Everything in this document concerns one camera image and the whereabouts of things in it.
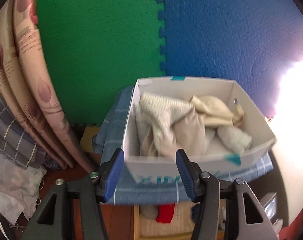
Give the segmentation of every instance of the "red sock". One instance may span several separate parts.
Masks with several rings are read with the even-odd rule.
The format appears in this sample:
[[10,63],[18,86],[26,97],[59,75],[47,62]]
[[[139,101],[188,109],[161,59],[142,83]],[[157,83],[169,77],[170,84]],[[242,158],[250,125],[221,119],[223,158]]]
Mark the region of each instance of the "red sock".
[[158,217],[156,221],[158,223],[170,223],[173,219],[173,212],[175,210],[175,204],[160,205],[158,207]]

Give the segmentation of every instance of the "metal screw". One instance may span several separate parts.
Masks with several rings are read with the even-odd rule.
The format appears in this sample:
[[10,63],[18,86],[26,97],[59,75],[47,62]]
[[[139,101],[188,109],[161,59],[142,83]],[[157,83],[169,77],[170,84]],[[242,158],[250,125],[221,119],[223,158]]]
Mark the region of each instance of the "metal screw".
[[204,171],[200,174],[200,176],[203,178],[203,179],[209,179],[210,178],[210,173],[207,172],[207,171]]
[[90,173],[90,177],[91,177],[92,179],[97,178],[97,177],[98,177],[98,172],[96,172],[96,171],[91,172],[91,173]]
[[238,185],[243,185],[243,184],[245,183],[245,180],[244,180],[243,178],[237,178],[237,179],[236,179],[236,183],[237,183]]
[[56,185],[62,185],[64,183],[64,180],[63,179],[56,179],[56,181],[55,181],[55,184]]

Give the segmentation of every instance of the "teal tape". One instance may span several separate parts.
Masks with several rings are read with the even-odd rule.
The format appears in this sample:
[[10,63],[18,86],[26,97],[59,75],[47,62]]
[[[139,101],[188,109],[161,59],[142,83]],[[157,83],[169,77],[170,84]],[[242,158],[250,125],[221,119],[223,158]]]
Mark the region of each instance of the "teal tape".
[[185,80],[185,77],[172,77],[171,80]]
[[237,153],[227,154],[224,156],[224,160],[229,161],[237,166],[241,165],[241,159]]

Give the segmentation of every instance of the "blue tablecloth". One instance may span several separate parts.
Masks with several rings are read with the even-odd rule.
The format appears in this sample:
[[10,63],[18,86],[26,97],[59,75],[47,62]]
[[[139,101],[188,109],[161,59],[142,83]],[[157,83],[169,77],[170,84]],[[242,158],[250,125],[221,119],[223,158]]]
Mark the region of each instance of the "blue tablecloth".
[[[121,148],[126,125],[126,118],[133,92],[132,86],[120,91],[115,103],[107,114],[99,133],[93,137],[95,153],[102,153],[101,163],[109,161],[116,148]],[[257,179],[272,171],[273,165],[269,154],[266,153],[252,167],[226,174],[215,174],[219,179],[233,181],[237,177],[247,182]],[[110,204],[165,204],[189,200],[181,182],[163,184],[137,184],[127,166],[124,165],[121,177],[116,186]]]

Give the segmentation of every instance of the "reddish brown floor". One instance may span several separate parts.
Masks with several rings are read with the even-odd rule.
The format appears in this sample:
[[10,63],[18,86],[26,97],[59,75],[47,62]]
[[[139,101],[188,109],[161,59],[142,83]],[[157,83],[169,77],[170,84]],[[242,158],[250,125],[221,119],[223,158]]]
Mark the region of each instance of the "reddish brown floor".
[[[78,164],[73,169],[57,171],[48,171],[44,177],[44,187],[39,192],[42,199],[49,188],[55,183],[56,179],[62,178],[64,181],[73,181],[86,176],[86,172]],[[83,240],[82,226],[80,217],[79,200],[74,200],[74,221],[76,240]],[[133,224],[133,206],[113,206],[101,205],[105,226],[110,240],[134,240],[134,224]],[[28,221],[21,215],[18,219],[20,226],[26,226]],[[303,225],[303,210],[297,216],[295,221],[287,228],[283,228],[280,232],[280,240],[293,240]],[[21,239],[21,230],[16,230],[18,240]]]

